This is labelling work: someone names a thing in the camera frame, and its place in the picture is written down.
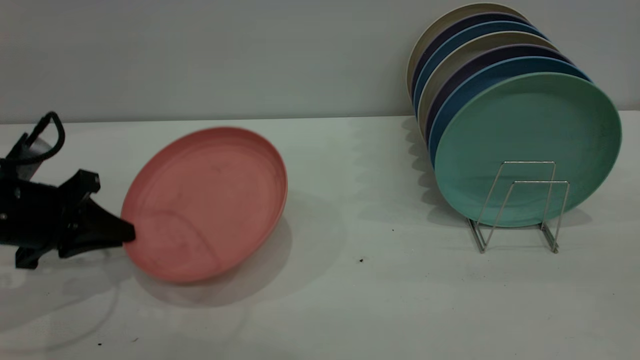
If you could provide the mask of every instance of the black cable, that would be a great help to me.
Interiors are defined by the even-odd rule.
[[[25,144],[28,147],[30,147],[31,144],[33,144],[33,142],[42,133],[42,131],[44,131],[44,129],[47,127],[47,125],[49,125],[51,120],[53,120],[53,124],[56,126],[56,130],[58,130],[58,141],[56,142],[56,145],[53,145],[53,147],[51,149],[49,149],[47,152],[45,152],[43,154],[36,155],[36,156],[30,157],[30,158],[26,158],[26,159],[2,159],[2,158],[0,158],[0,165],[20,166],[20,165],[30,165],[30,164],[35,164],[35,163],[41,163],[41,162],[43,162],[43,161],[45,161],[47,159],[50,159],[55,154],[57,154],[58,151],[60,151],[60,149],[62,149],[62,145],[65,144],[65,129],[64,129],[64,127],[62,127],[62,121],[60,121],[60,118],[58,117],[58,114],[56,114],[53,111],[50,111],[49,113],[47,113],[46,115],[44,115],[40,119],[40,121],[38,122],[38,124],[34,128],[34,130],[31,133],[31,135],[29,135],[29,137],[25,141]]]

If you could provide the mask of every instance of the white table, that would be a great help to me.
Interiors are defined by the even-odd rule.
[[[98,172],[114,213],[158,150],[212,126],[273,142],[287,207],[240,269],[197,286],[150,279],[122,249],[27,271],[0,247],[0,359],[637,359],[640,111],[621,116],[618,162],[566,214],[558,254],[534,229],[480,254],[413,117],[67,124],[33,180]],[[0,126],[0,152],[24,131]]]

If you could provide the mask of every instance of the blue plate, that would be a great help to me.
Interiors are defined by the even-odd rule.
[[[486,34],[497,33],[499,31],[523,31],[546,39],[546,37],[536,28],[515,21],[485,22],[460,31],[458,34],[444,42],[444,44],[442,44],[433,53],[433,55],[431,55],[429,60],[427,60],[422,70],[420,70],[420,75],[418,76],[418,81],[416,82],[415,90],[413,91],[413,109],[415,113],[418,114],[418,105],[420,104],[420,96],[422,95],[424,85],[427,83],[431,73],[436,69],[436,67],[438,67],[440,62],[447,57],[447,55],[451,54],[459,46],[470,40]]]
[[[426,125],[424,126],[424,136],[427,144],[429,143],[429,135],[431,134],[431,126],[433,125],[433,121],[436,118],[436,114],[442,104],[447,100],[449,95],[455,90],[460,84],[462,84],[466,79],[475,74],[476,72],[484,69],[487,66],[498,63],[502,60],[513,59],[513,58],[521,58],[524,56],[544,56],[546,58],[553,58],[565,61],[566,63],[573,63],[565,58],[561,53],[549,49],[548,47],[540,46],[540,45],[530,45],[530,44],[518,44],[518,45],[505,45],[501,47],[496,47],[495,49],[489,50],[483,54],[476,56],[475,58],[469,60],[466,64],[462,65],[460,69],[447,79],[447,81],[440,87],[436,96],[433,99],[433,102],[430,104],[430,108],[427,112]]]
[[[464,105],[482,91],[503,80],[533,72],[557,72],[591,81],[587,75],[575,66],[562,60],[542,56],[525,56],[503,60],[476,72],[451,93],[436,115],[429,135],[431,165],[435,168],[436,150],[442,133],[447,129],[447,125],[449,125],[453,116]]]
[[[436,36],[433,39],[433,41],[429,44],[429,46],[427,46],[424,52],[420,55],[420,58],[415,68],[413,69],[411,93],[413,94],[413,92],[415,91],[415,84],[416,82],[418,82],[418,76],[420,75],[419,70],[422,70],[427,60],[429,60],[431,55],[433,55],[433,53],[435,53],[435,51],[442,44],[444,44],[451,37],[454,37],[460,31],[468,29],[474,25],[483,24],[485,22],[492,22],[492,21],[513,21],[513,22],[519,22],[526,25],[531,25],[521,17],[518,17],[516,15],[511,15],[508,13],[499,13],[499,12],[481,13],[477,15],[472,15],[469,17],[465,17],[464,19],[458,22],[455,22],[448,28],[444,29],[440,34],[438,34],[438,36]]]

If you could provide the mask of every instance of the beige plate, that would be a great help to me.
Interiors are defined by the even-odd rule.
[[[525,18],[521,13],[515,11],[514,9],[493,3],[476,3],[469,4],[457,8],[455,10],[451,10],[445,15],[441,16],[438,20],[434,21],[422,34],[422,36],[418,39],[418,42],[415,43],[413,47],[413,51],[411,52],[411,56],[409,57],[409,64],[406,68],[406,87],[407,92],[409,93],[409,97],[412,97],[411,94],[411,80],[413,78],[413,71],[415,70],[415,64],[418,63],[420,57],[427,49],[427,46],[433,41],[433,39],[438,36],[444,29],[453,25],[455,22],[458,22],[465,17],[476,15],[484,12],[501,12],[501,13],[509,13],[511,15],[519,16],[525,20]]]
[[[521,31],[501,31],[499,33],[490,33],[483,35],[479,38],[475,38],[466,44],[460,46],[449,54],[438,67],[431,73],[431,76],[424,85],[420,102],[418,103],[418,125],[420,127],[420,134],[424,140],[425,125],[427,121],[427,115],[431,109],[431,103],[438,95],[438,91],[442,88],[442,85],[464,64],[476,56],[485,53],[496,47],[505,45],[517,45],[517,44],[530,44],[548,47],[549,49],[556,50],[549,41],[538,35],[530,33],[524,33]]]

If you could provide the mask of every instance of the teal plate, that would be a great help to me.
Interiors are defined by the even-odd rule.
[[[456,114],[438,145],[436,180],[455,210],[477,220],[503,161],[555,161],[555,180],[571,183],[569,211],[609,175],[621,141],[618,112],[594,84],[566,74],[525,74],[486,89]],[[493,225],[513,181],[549,180],[551,172],[551,165],[505,165],[482,223]],[[548,189],[515,186],[498,226],[540,223]],[[552,187],[548,219],[560,215],[565,190]]]

